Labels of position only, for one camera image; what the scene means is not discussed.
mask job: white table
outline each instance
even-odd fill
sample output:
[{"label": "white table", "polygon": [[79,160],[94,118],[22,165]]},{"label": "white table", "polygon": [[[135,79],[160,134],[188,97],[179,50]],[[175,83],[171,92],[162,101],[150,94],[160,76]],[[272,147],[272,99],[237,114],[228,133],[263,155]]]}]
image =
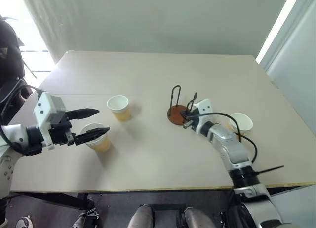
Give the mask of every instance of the white table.
[{"label": "white table", "polygon": [[[252,56],[69,51],[41,88],[61,96],[67,110],[101,112],[73,120],[73,131],[90,122],[111,129],[111,149],[56,146],[21,158],[12,191],[133,191],[227,188],[232,185],[212,145],[167,117],[171,89],[181,85],[180,104],[195,92],[216,111],[242,112],[254,123],[246,135],[258,146],[255,170],[285,168],[259,176],[268,186],[316,181],[316,137],[270,82]],[[106,107],[116,94],[131,102],[132,119],[118,122]],[[12,123],[35,123],[33,95]],[[223,125],[227,119],[216,117]],[[253,147],[244,140],[253,156]]]}]

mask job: black chair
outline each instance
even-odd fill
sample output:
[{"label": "black chair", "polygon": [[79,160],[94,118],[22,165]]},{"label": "black chair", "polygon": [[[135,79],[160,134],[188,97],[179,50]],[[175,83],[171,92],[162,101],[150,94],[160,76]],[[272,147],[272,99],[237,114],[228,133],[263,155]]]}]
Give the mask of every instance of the black chair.
[{"label": "black chair", "polygon": [[[25,84],[17,35],[8,23],[0,20],[0,113],[15,89]],[[11,121],[31,93],[31,90],[24,88],[16,94],[6,114],[2,115],[3,125]]]}]

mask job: floor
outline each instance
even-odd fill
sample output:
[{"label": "floor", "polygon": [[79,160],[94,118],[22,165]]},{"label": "floor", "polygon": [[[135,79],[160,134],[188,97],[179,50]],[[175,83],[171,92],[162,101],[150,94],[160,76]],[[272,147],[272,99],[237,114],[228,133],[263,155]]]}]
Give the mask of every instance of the floor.
[{"label": "floor", "polygon": [[[186,204],[202,210],[220,227],[219,213],[227,204],[227,191],[137,192],[89,195],[100,214],[104,228],[126,228],[140,204]],[[9,228],[30,215],[34,228],[69,228],[81,213],[39,199],[19,196],[7,207]],[[176,211],[155,211],[155,228],[176,228]]]}]

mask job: paper cup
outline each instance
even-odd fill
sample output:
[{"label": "paper cup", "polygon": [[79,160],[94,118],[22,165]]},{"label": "paper cup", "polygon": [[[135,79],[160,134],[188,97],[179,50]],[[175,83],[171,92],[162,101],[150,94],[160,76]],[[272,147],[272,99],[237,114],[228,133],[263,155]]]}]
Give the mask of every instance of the paper cup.
[{"label": "paper cup", "polygon": [[[243,113],[233,113],[231,114],[231,117],[233,117],[237,121],[239,129],[240,129],[240,133],[245,133],[252,129],[253,122],[251,118],[249,118],[247,115]],[[228,124],[229,124],[229,127],[234,132],[238,133],[238,130],[234,121],[230,119]]]},{"label": "paper cup", "polygon": [[118,121],[123,122],[130,119],[129,100],[126,96],[113,96],[108,100],[107,105]]},{"label": "paper cup", "polygon": [[[83,134],[87,132],[88,130],[91,130],[94,128],[103,128],[103,127],[104,125],[100,123],[90,123],[81,130],[80,134]],[[90,148],[94,149],[96,152],[105,152],[110,148],[111,142],[110,142],[108,133],[105,133],[101,137],[98,137],[85,144],[88,145]]]}]

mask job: gray pants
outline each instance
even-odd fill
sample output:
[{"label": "gray pants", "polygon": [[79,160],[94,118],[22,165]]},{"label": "gray pants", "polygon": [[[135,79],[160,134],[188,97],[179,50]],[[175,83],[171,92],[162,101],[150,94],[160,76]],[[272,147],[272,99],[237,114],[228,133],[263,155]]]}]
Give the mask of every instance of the gray pants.
[{"label": "gray pants", "polygon": [[[184,211],[185,221],[189,228],[216,228],[213,221],[202,211],[188,207]],[[153,211],[149,205],[137,209],[127,228],[153,228]]]}]

